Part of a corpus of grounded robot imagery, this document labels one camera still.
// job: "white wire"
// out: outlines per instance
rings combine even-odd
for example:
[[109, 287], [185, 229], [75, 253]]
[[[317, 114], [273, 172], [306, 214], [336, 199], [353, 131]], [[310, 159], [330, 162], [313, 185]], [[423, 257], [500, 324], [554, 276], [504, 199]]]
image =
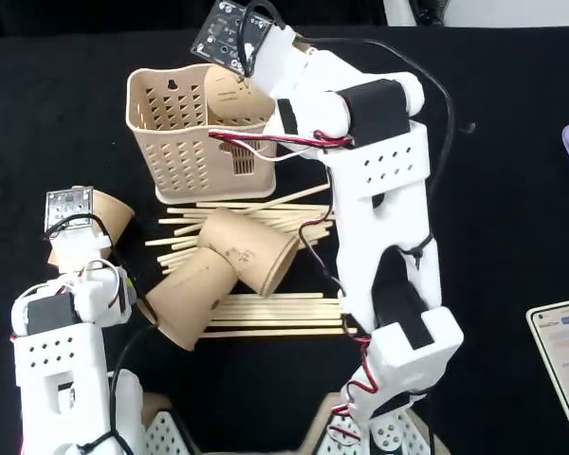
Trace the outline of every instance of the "white wire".
[[272, 157], [272, 156], [265, 156], [265, 155], [260, 154], [253, 147], [251, 147], [249, 144], [247, 144], [246, 142], [244, 142], [242, 140], [228, 138], [228, 140], [226, 140], [226, 142], [229, 142], [229, 143], [235, 144], [239, 147], [242, 147], [243, 149], [245, 149], [245, 150], [251, 152], [252, 154], [254, 154], [255, 156], [257, 156], [258, 158], [263, 159], [264, 161], [270, 161], [272, 163], [278, 163], [279, 161], [285, 161], [286, 159], [292, 158], [294, 156], [303, 155], [303, 154], [308, 152], [307, 149], [312, 148], [311, 146], [307, 146], [305, 149], [298, 150], [297, 152], [291, 152], [290, 154], [286, 154], [283, 156]]
[[19, 299], [22, 299], [23, 297], [27, 297], [31, 293], [31, 291], [36, 291], [42, 287], [47, 287], [47, 286], [49, 286], [49, 284], [47, 282], [41, 282], [40, 284], [34, 284], [33, 286], [31, 286], [28, 289], [26, 289], [25, 291], [23, 291], [21, 293], [21, 295], [15, 300], [19, 300]]
[[86, 272], [88, 271], [88, 266], [90, 266], [92, 263], [102, 263], [104, 265], [107, 265], [114, 272], [114, 276], [116, 277], [116, 288], [114, 289], [114, 295], [112, 296], [112, 299], [110, 299], [110, 301], [108, 302], [109, 305], [112, 305], [118, 298], [118, 293], [120, 291], [120, 273], [118, 272], [116, 266], [107, 261], [106, 259], [103, 258], [93, 259], [92, 261], [86, 263], [86, 265], [83, 268], [83, 273], [81, 274], [81, 276], [84, 278], [85, 281], [87, 280]]

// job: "white plastic bracket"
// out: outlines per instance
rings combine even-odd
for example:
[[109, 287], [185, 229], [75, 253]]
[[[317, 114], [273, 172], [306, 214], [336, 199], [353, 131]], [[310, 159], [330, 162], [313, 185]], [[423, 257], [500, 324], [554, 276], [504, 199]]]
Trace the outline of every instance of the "white plastic bracket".
[[160, 411], [145, 432], [147, 455], [191, 455], [170, 412]]
[[[369, 453], [369, 441], [358, 441], [338, 432], [331, 427], [342, 428], [360, 436], [361, 431], [350, 417], [333, 415], [328, 421], [325, 432], [319, 442], [316, 455], [362, 455]], [[406, 411], [388, 413], [371, 422], [371, 437], [377, 448], [384, 455], [430, 455], [430, 446], [426, 443]]]

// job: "paper cup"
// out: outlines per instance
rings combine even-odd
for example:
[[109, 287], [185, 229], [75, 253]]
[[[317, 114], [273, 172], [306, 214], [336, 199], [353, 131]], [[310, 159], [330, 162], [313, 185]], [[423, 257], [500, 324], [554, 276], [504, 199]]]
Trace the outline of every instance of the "paper cup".
[[286, 234], [227, 209], [216, 209], [198, 236], [198, 246], [217, 251], [243, 282], [264, 297], [285, 277], [298, 243], [297, 234]]
[[149, 428], [160, 410], [169, 410], [172, 407], [173, 404], [167, 396], [145, 391], [143, 393], [143, 408], [141, 408], [141, 423], [146, 429]]
[[[158, 316], [158, 329], [177, 346], [192, 351], [211, 321], [212, 310], [237, 281], [228, 261], [210, 249], [198, 248], [147, 295]], [[150, 319], [142, 303], [139, 309]]]
[[219, 118], [269, 118], [274, 101], [250, 80], [212, 66], [205, 75], [207, 106]]
[[[129, 206], [116, 199], [114, 196], [110, 196], [109, 194], [99, 190], [93, 190], [93, 213], [99, 216], [103, 221], [114, 244], [118, 242], [122, 232], [124, 232], [124, 229], [130, 223], [133, 216], [135, 216], [135, 212]], [[101, 229], [99, 226], [96, 226], [95, 222], [93, 222], [93, 229], [96, 232], [101, 232]], [[104, 259], [107, 259], [109, 255], [110, 248], [104, 248], [101, 251], [101, 256]], [[51, 265], [58, 265], [54, 251], [50, 252], [48, 263]]]

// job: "black wire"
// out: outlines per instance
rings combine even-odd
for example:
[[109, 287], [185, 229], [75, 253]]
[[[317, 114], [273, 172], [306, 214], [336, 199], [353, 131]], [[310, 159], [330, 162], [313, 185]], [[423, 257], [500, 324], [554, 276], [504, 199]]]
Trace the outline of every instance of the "black wire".
[[372, 45], [381, 47], [386, 49], [390, 53], [394, 54], [397, 58], [402, 60], [405, 64], [412, 67], [416, 71], [420, 72], [424, 75], [426, 79], [428, 79], [431, 83], [433, 83], [438, 90], [443, 94], [445, 98], [445, 104], [447, 106], [447, 130], [445, 133], [445, 139], [443, 140], [443, 146], [441, 147], [440, 156], [438, 157], [438, 164], [436, 165], [436, 169], [431, 177], [431, 181], [428, 184], [428, 205], [431, 206], [431, 203], [434, 199], [434, 195], [436, 193], [436, 189], [440, 184], [440, 181], [443, 176], [443, 171], [447, 165], [447, 161], [449, 160], [451, 145], [453, 144], [453, 136], [455, 134], [455, 109], [453, 107], [453, 99], [451, 95], [445, 88], [445, 86], [437, 80], [427, 69], [423, 66], [418, 64], [416, 61], [408, 57], [407, 55], [403, 54], [401, 51], [392, 47], [391, 45], [387, 45], [386, 43], [382, 43], [377, 40], [373, 40], [371, 38], [306, 38], [304, 36], [299, 36], [297, 40], [301, 43], [306, 43], [308, 45], [337, 45], [337, 44], [345, 44], [345, 45]]
[[129, 447], [126, 440], [118, 433], [118, 430], [116, 428], [116, 386], [118, 385], [120, 372], [122, 371], [122, 365], [124, 364], [124, 360], [127, 354], [129, 353], [131, 348], [135, 345], [135, 343], [137, 343], [138, 340], [142, 339], [148, 333], [153, 332], [158, 327], [158, 317], [156, 314], [156, 310], [154, 309], [152, 304], [148, 302], [145, 293], [139, 286], [137, 278], [135, 277], [135, 275], [131, 273], [130, 268], [124, 261], [124, 258], [122, 258], [119, 251], [116, 249], [114, 241], [112, 240], [112, 237], [110, 236], [107, 227], [105, 227], [105, 224], [103, 223], [103, 221], [99, 216], [95, 215], [94, 213], [77, 213], [75, 215], [70, 215], [64, 218], [63, 220], [59, 221], [55, 225], [49, 227], [45, 232], [45, 238], [49, 240], [51, 237], [59, 235], [59, 233], [62, 230], [66, 229], [67, 226], [69, 226], [69, 223], [71, 221], [81, 220], [81, 219], [95, 221], [97, 225], [100, 227], [103, 235], [105, 235], [109, 239], [110, 249], [112, 251], [112, 254], [114, 255], [114, 258], [116, 259], [118, 264], [120, 264], [120, 266], [126, 271], [129, 280], [131, 281], [133, 287], [135, 288], [135, 292], [137, 293], [138, 298], [141, 300], [141, 302], [147, 309], [148, 313], [150, 313], [154, 321], [152, 322], [152, 325], [148, 325], [137, 330], [133, 334], [133, 336], [127, 341], [126, 345], [120, 352], [119, 358], [116, 362], [116, 366], [114, 367], [114, 375], [112, 377], [112, 383], [110, 384], [110, 392], [108, 396], [110, 430], [107, 433], [100, 436], [99, 438], [97, 438], [92, 443], [79, 446], [79, 449], [83, 453], [90, 453], [101, 443], [108, 440], [110, 437], [114, 437], [114, 439], [116, 439], [116, 441], [119, 443], [120, 447], [122, 448], [122, 450], [124, 450], [124, 453], [126, 453], [126, 455], [135, 455], [131, 447]]
[[[326, 166], [324, 168], [326, 169], [326, 182], [329, 185], [332, 185], [333, 176], [331, 175], [331, 170]], [[331, 211], [333, 211], [333, 199], [334, 199], [333, 198], [333, 189], [331, 189], [331, 199], [329, 200], [329, 206], [328, 206], [326, 212], [324, 213], [324, 215], [321, 218], [318, 218], [316, 220], [306, 221], [306, 222], [302, 223], [300, 228], [297, 230], [297, 234], [299, 235], [300, 239], [302, 240], [302, 243], [305, 245], [307, 250], [310, 252], [310, 255], [312, 256], [314, 261], [316, 261], [316, 263], [321, 268], [322, 274], [326, 278], [328, 278], [329, 280], [334, 282], [337, 285], [337, 287], [341, 290], [341, 294], [345, 297], [345, 289], [343, 288], [343, 284], [341, 283], [341, 281], [339, 279], [337, 279], [336, 277], [331, 275], [331, 272], [329, 271], [329, 267], [326, 266], [326, 264], [322, 260], [321, 256], [319, 256], [319, 254], [316, 251], [314, 251], [314, 247], [312, 245], [310, 245], [310, 243], [305, 239], [305, 235], [303, 234], [303, 230], [305, 228], [307, 228], [308, 226], [315, 226], [315, 225], [322, 223], [323, 221], [326, 221], [326, 219], [331, 214]]]
[[238, 60], [240, 61], [240, 65], [243, 67], [243, 74], [246, 78], [250, 78], [253, 75], [253, 68], [255, 66], [255, 54], [257, 53], [258, 49], [253, 49], [253, 54], [251, 54], [247, 60], [247, 52], [245, 50], [245, 32], [247, 30], [247, 24], [251, 19], [252, 13], [259, 7], [264, 7], [267, 10], [271, 19], [279, 28], [284, 29], [286, 27], [281, 13], [278, 12], [276, 7], [267, 0], [251, 0], [248, 3], [247, 8], [245, 9], [245, 13], [243, 14], [243, 18], [238, 24], [238, 32], [236, 34], [236, 51], [238, 52]]

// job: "white plastic part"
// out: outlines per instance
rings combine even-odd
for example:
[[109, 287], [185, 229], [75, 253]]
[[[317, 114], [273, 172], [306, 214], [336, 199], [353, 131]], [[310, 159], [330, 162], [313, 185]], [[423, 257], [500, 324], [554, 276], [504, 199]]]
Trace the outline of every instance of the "white plastic part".
[[36, 289], [35, 293], [17, 299], [10, 310], [10, 323], [12, 330], [18, 337], [28, 334], [28, 305], [31, 301], [57, 294], [65, 284], [67, 291], [74, 295], [74, 308], [82, 322], [93, 322], [99, 327], [110, 327], [122, 324], [131, 317], [131, 286], [128, 284], [128, 275], [122, 267], [116, 267], [120, 275], [120, 282], [124, 286], [124, 310], [121, 311], [120, 296], [111, 307], [108, 307], [116, 290], [117, 279], [111, 268], [88, 270], [84, 276], [78, 273], [62, 275], [57, 280], [44, 283]]
[[96, 234], [92, 227], [66, 229], [50, 239], [59, 273], [78, 271], [86, 263], [101, 258], [101, 250], [110, 247], [106, 235]]
[[145, 432], [146, 455], [191, 455], [173, 416], [167, 411], [159, 412]]
[[[347, 113], [334, 111], [333, 116], [323, 117], [317, 114], [320, 107], [311, 106], [317, 94], [378, 79], [401, 84], [409, 116], [422, 108], [424, 92], [415, 75], [363, 74], [331, 52], [313, 48], [303, 51], [291, 45], [290, 33], [287, 33], [275, 27], [269, 32], [269, 39], [258, 52], [257, 62], [261, 64], [256, 65], [253, 79], [272, 98], [290, 99], [294, 112], [295, 103], [299, 102], [300, 112], [308, 109], [312, 113], [300, 116], [302, 122], [298, 122], [298, 129], [305, 134], [318, 129], [317, 123], [337, 130], [349, 121]], [[267, 124], [270, 133], [281, 133], [284, 129], [278, 116], [277, 111]], [[407, 134], [353, 150], [330, 150], [328, 154], [308, 149], [305, 156], [316, 157], [332, 172], [340, 240], [338, 272], [346, 292], [340, 301], [344, 311], [352, 314], [362, 328], [373, 335], [369, 363], [379, 391], [370, 394], [352, 389], [354, 403], [349, 403], [351, 415], [367, 428], [373, 411], [398, 393], [421, 391], [434, 385], [463, 341], [463, 334], [450, 311], [441, 307], [434, 240], [423, 248], [419, 264], [414, 257], [401, 254], [408, 279], [428, 308], [421, 317], [434, 343], [414, 350], [398, 323], [375, 330], [371, 291], [383, 252], [391, 246], [409, 250], [421, 245], [431, 233], [425, 185], [430, 175], [427, 130], [424, 125], [410, 121]], [[374, 209], [373, 197], [381, 195], [383, 201]], [[362, 368], [354, 378], [367, 382]], [[345, 387], [342, 394], [350, 398], [346, 396]]]
[[[341, 394], [348, 403], [350, 415], [360, 425], [369, 423], [373, 412], [383, 403], [405, 391], [423, 391], [433, 386], [445, 373], [447, 363], [464, 340], [464, 334], [444, 306], [421, 315], [434, 343], [413, 349], [399, 323], [374, 330], [367, 351], [367, 362], [378, 385], [377, 393], [370, 394], [358, 387], [346, 386]], [[369, 380], [359, 367], [352, 376], [364, 384]]]
[[[14, 341], [15, 374], [21, 389], [26, 455], [78, 453], [109, 429], [108, 382], [101, 329], [82, 323]], [[69, 394], [65, 399], [66, 388]], [[141, 387], [123, 370], [116, 391], [117, 428], [135, 453], [143, 453]], [[114, 439], [98, 455], [120, 455]]]
[[[364, 330], [375, 329], [371, 288], [381, 255], [390, 246], [408, 250], [430, 234], [424, 179], [430, 174], [426, 127], [354, 150], [320, 152], [333, 174], [334, 209], [340, 251], [338, 272], [346, 296], [340, 299]], [[372, 196], [384, 194], [373, 208]], [[424, 249], [420, 269], [402, 256], [409, 281], [430, 308], [439, 306], [440, 275], [436, 242]]]

